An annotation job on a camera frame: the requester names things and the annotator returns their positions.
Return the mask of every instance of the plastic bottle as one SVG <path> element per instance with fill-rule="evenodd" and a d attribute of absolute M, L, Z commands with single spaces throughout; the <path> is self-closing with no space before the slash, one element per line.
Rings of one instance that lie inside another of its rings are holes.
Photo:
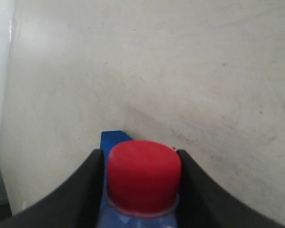
<path fill-rule="evenodd" d="M 120 143 L 110 152 L 107 178 L 97 228 L 177 228 L 181 160 L 173 149 L 150 141 Z"/>

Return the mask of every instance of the bottle cap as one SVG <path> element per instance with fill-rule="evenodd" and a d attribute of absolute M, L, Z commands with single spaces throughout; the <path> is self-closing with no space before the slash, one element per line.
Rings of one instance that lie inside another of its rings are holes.
<path fill-rule="evenodd" d="M 107 177 L 108 202 L 123 214 L 160 214 L 174 209 L 181 160 L 157 142 L 126 141 L 111 150 Z"/>

